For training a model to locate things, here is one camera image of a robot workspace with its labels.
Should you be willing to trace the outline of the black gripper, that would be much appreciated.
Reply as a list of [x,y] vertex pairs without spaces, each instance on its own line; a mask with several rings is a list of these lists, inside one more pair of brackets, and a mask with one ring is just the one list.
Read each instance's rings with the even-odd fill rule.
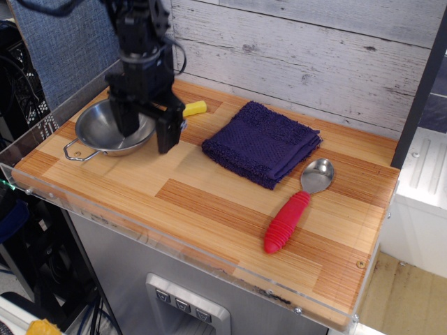
[[179,143],[184,129],[184,103],[173,93],[175,79],[172,55],[122,62],[121,73],[106,75],[112,115],[124,137],[140,126],[139,114],[156,120],[160,154],[167,154]]

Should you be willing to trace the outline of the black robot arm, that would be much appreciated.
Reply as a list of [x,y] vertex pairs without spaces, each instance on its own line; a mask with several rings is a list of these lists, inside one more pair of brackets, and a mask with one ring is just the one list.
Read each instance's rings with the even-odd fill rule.
[[119,132],[128,137],[139,116],[155,121],[158,150],[168,153],[179,143],[184,103],[173,93],[174,41],[166,32],[169,12],[160,1],[105,1],[119,42],[124,72],[107,75],[109,101]]

